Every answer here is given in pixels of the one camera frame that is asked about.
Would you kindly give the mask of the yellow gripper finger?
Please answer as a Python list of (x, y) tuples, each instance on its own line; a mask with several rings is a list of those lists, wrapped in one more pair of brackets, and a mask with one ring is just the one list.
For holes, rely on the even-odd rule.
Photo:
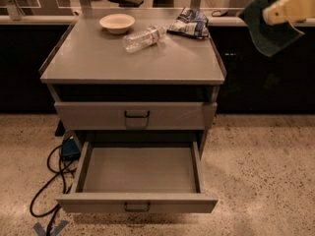
[(301, 22), (315, 17), (315, 0), (277, 0), (263, 10), (268, 25)]

